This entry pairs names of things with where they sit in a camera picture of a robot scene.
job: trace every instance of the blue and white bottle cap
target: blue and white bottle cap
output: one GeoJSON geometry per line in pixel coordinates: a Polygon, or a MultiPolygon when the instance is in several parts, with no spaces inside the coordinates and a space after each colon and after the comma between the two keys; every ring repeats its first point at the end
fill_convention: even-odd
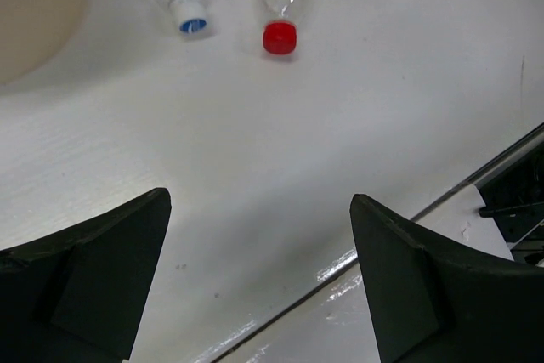
{"type": "Polygon", "coordinates": [[[207,26],[204,0],[172,0],[168,8],[183,34],[197,33],[207,26]]]}

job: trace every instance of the table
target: table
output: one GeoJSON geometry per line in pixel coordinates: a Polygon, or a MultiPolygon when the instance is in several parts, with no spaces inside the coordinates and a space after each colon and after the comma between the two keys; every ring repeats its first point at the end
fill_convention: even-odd
{"type": "Polygon", "coordinates": [[[291,61],[211,1],[184,42],[151,0],[89,0],[0,87],[1,247],[172,194],[136,363],[218,356],[354,258],[353,193],[413,216],[542,122],[544,0],[314,0],[291,61]]]}

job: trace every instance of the cardboard-colored object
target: cardboard-colored object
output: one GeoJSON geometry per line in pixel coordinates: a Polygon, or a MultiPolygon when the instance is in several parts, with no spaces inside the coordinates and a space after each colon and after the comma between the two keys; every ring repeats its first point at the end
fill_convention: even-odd
{"type": "Polygon", "coordinates": [[[38,67],[79,23],[85,0],[0,0],[0,83],[38,67]]]}

